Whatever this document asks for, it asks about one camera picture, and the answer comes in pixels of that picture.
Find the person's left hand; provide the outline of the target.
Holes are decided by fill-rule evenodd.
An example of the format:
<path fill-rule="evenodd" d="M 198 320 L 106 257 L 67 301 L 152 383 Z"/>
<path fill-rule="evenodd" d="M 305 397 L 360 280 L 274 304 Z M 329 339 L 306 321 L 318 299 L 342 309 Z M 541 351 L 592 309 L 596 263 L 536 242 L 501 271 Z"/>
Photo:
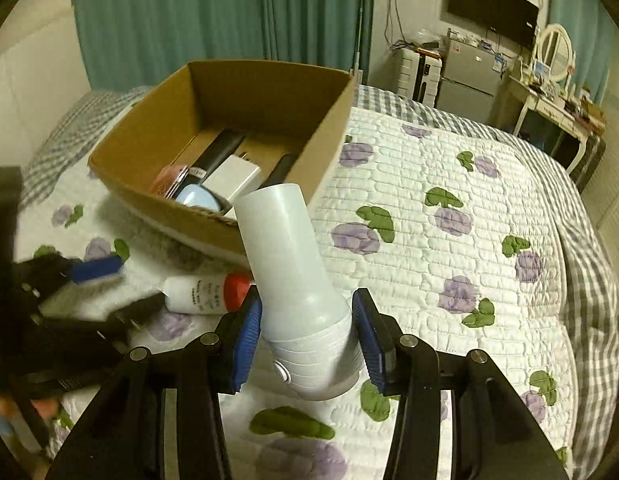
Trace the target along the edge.
<path fill-rule="evenodd" d="M 56 399 L 44 399 L 30 401 L 33 408 L 42 419 L 51 419 L 57 416 L 60 403 Z M 0 416 L 5 418 L 15 418 L 22 413 L 19 404 L 9 396 L 0 396 Z"/>

